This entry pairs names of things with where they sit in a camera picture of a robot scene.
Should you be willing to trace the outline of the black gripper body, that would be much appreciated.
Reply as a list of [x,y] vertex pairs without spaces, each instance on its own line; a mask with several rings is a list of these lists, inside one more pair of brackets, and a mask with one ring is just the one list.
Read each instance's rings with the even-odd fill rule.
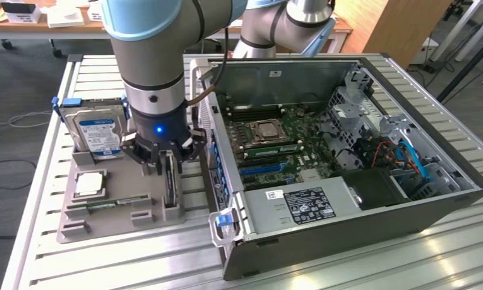
[[190,138],[186,121],[186,105],[180,105],[173,111],[152,115],[130,107],[136,130],[142,139],[153,143],[176,141],[182,145]]

